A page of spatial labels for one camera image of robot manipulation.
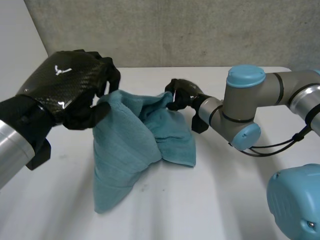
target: microfiber cloth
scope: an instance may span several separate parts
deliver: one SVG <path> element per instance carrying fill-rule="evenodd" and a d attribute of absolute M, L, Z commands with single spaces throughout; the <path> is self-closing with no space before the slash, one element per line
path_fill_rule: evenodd
<path fill-rule="evenodd" d="M 168 162 L 194 167 L 196 145 L 184 116 L 166 109 L 170 92 L 140 96 L 117 90 L 103 96 L 111 111 L 93 128 L 94 210 L 114 207 L 133 188 L 152 163 Z"/>

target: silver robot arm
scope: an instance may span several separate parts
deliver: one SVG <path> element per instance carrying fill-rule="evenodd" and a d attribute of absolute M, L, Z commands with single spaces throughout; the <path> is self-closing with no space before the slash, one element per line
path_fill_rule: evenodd
<path fill-rule="evenodd" d="M 286 105 L 308 126 L 302 137 L 309 130 L 320 136 L 320 74 L 316 71 L 265 73 L 253 65 L 235 66 L 226 79 L 224 100 L 205 95 L 184 79 L 173 79 L 166 90 L 175 93 L 169 109 L 191 106 L 196 110 L 192 130 L 202 133 L 210 126 L 240 151 L 252 147 L 261 135 L 254 122 L 258 107 Z"/>

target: robotic arm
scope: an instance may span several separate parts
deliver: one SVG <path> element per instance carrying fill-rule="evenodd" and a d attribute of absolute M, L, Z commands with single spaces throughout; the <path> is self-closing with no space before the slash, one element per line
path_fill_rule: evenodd
<path fill-rule="evenodd" d="M 170 110 L 195 109 L 193 131 L 200 134 L 210 126 L 240 151 L 251 148 L 261 135 L 254 122 L 258 107 L 286 105 L 305 121 L 307 127 L 293 137 L 292 143 L 311 130 L 320 136 L 320 72 L 266 74 L 257 66 L 235 66 L 226 79 L 224 100 L 205 95 L 184 79 L 173 79 L 166 90 L 175 94 L 175 102 L 167 106 Z"/>
<path fill-rule="evenodd" d="M 205 95 L 194 83 L 172 79 L 166 91 L 174 95 L 167 107 L 177 111 L 195 109 L 192 130 L 197 133 L 211 126 L 227 142 L 244 154 L 268 157 L 302 140 L 310 131 L 320 136 L 320 72 L 267 73 L 253 65 L 231 68 L 226 79 L 224 100 Z M 286 105 L 298 114 L 306 127 L 292 139 L 270 146 L 254 146 L 261 135 L 254 122 L 256 109 Z M 256 149 L 287 144 L 272 153 Z M 246 152 L 249 149 L 255 154 Z M 307 164 L 275 173 L 267 186 L 267 202 L 280 230 L 291 240 L 320 239 L 320 165 Z"/>
<path fill-rule="evenodd" d="M 52 127 L 94 127 L 110 110 L 92 106 L 95 95 L 118 89 L 120 72 L 97 52 L 60 51 L 48 57 L 17 95 L 0 102 L 0 189 L 23 167 L 33 170 L 50 159 L 46 137 Z"/>

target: white logo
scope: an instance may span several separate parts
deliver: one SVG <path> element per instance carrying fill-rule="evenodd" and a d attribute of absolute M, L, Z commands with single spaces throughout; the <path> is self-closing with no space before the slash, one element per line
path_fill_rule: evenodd
<path fill-rule="evenodd" d="M 54 69 L 55 69 L 55 75 L 57 75 L 57 76 L 59 74 L 64 74 L 64 73 L 70 72 L 72 70 L 71 68 L 69 68 L 67 70 L 59 70 L 58 65 L 55 65 Z"/>

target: silver metal tube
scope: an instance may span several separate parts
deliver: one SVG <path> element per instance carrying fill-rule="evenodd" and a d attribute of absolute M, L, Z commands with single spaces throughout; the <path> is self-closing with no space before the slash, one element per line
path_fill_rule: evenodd
<path fill-rule="evenodd" d="M 30 143 L 0 120 L 0 189 L 34 156 Z"/>
<path fill-rule="evenodd" d="M 215 97 L 209 97 L 203 101 L 199 108 L 199 117 L 208 125 L 210 125 L 210 116 L 212 112 L 222 105 L 222 102 Z"/>
<path fill-rule="evenodd" d="M 291 101 L 290 110 L 303 120 L 315 106 L 320 104 L 320 85 L 310 86 L 299 92 Z M 320 114 L 311 121 L 311 128 L 320 136 Z"/>

